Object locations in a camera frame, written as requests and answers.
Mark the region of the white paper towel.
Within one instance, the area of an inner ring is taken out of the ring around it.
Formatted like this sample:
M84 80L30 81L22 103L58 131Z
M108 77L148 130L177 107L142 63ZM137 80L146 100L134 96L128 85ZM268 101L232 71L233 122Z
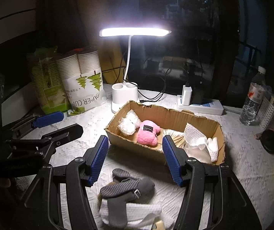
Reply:
M207 138L193 125L187 123L184 130L184 149L188 157L194 157L201 163L214 163L218 159L217 137Z

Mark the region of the white paper cup pack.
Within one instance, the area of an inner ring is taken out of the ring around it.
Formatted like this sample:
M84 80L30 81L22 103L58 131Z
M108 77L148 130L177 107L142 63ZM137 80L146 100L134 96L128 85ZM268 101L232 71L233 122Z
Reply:
M71 104L68 115L79 115L106 102L98 51L81 48L58 56L56 63Z

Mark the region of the black round object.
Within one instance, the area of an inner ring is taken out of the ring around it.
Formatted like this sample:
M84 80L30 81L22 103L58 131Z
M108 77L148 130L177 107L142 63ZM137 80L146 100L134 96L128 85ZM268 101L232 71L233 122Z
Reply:
M274 131L269 129L263 131L260 136L260 142L265 151L274 155Z

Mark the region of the brown plush toy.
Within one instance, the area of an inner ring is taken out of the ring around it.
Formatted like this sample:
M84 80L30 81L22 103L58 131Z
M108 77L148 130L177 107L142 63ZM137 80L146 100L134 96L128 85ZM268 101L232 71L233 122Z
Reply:
M111 185L115 185L115 184L116 184L116 182L110 182L110 183L108 183L106 186L111 186ZM99 205L99 207L100 207L101 204L102 204L102 194L99 193L98 196L97 196L97 198L98 198L98 205Z

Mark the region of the white sock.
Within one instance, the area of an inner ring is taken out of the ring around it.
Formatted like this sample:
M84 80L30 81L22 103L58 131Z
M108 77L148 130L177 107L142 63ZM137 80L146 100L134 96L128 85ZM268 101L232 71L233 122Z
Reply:
M127 227L151 229L156 217L161 216L162 208L156 204L126 203Z

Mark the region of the white tablecloth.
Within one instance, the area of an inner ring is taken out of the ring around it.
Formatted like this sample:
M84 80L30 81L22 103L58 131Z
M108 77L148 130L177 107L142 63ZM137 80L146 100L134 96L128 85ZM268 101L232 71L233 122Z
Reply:
M78 140L59 147L50 163L57 167L66 165L74 158L96 144L105 128L113 118L111 111L111 86L104 86L107 101L81 115L65 118L62 122L48 127L35 129L27 139L39 139L46 133L77 123L83 127L83 135ZM247 192L258 214L263 228L274 220L274 155L267 153L255 135L258 126L244 126L239 121L239 110L228 107L221 115L213 115L225 138L225 161L233 170ZM168 167L153 160L135 156L133 153L116 146L109 148L98 181L87 189L93 217L99 229L107 229L99 215L98 193L102 186L111 181L114 168L128 171L135 177L148 177L155 183L152 195L141 199L141 203L158 204L169 217L176 219L185 190L172 180Z

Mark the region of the white power strip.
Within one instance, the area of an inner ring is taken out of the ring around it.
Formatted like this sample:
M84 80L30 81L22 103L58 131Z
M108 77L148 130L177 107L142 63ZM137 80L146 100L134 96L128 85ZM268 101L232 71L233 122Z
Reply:
M177 106L179 111L191 111L193 113L222 115L224 112L224 107L219 100L212 100L205 104L183 105L181 95L177 95Z

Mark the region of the clear water bottle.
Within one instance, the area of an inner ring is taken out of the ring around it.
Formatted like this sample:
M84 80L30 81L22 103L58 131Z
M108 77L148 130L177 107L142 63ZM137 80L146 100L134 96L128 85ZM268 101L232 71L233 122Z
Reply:
M250 83L248 95L239 118L243 125L250 125L256 118L259 107L266 93L265 73L266 69L259 66L258 73Z

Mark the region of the white charger plug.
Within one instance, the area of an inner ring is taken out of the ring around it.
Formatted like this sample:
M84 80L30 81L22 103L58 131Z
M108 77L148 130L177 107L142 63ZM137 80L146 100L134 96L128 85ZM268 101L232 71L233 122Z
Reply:
M192 96L192 87L191 86L186 86L183 85L183 90L182 90L182 105L189 106L190 105L190 100Z

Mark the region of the cotton swab bag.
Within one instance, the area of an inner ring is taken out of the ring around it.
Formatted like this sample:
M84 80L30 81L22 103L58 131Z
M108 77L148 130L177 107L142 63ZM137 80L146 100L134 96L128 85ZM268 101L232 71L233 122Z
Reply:
M166 136L166 135L169 135L172 138L176 147L179 147L182 149L185 147L186 141L185 141L183 132L175 131L172 129L164 129L163 136Z

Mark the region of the grey sock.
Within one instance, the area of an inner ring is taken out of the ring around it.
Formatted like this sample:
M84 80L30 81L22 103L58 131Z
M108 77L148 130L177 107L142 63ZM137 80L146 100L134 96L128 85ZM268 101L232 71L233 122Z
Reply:
M116 184L102 187L100 193L107 200L109 225L121 229L128 223L126 203L150 193L155 184L147 177L132 177L129 172L120 168L113 170L113 179Z

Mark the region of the white perforated organizer basket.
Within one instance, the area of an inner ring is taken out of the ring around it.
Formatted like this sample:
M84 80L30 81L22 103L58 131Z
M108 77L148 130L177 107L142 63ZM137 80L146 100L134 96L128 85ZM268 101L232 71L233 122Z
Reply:
M274 128L274 95L270 99L264 97L258 110L256 121L262 130Z

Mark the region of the green paper cup pack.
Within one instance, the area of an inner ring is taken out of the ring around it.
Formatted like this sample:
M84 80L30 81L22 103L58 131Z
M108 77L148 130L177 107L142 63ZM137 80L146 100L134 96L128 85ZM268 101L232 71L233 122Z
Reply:
M56 62L57 47L39 48L31 56L30 79L45 114L71 109Z

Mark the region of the pink plush toy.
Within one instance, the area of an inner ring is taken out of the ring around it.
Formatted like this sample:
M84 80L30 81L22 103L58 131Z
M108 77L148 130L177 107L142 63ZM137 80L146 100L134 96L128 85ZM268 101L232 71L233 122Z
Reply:
M156 147L158 143L157 135L160 133L160 127L150 120L141 122L137 133L137 143Z

